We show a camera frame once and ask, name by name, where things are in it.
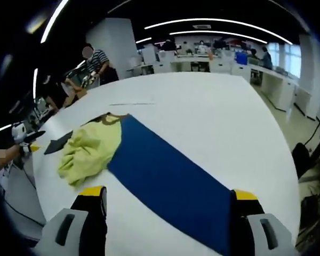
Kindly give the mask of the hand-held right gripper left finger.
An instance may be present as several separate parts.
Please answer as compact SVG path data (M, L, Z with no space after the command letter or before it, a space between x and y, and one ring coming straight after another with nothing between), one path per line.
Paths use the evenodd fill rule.
M106 218L106 187L85 188L43 227L39 254L105 255Z

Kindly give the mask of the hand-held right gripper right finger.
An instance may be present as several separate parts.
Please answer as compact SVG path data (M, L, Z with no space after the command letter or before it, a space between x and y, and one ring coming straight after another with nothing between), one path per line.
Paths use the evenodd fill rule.
M248 191L232 190L230 205L231 255L293 255L292 235L258 198Z

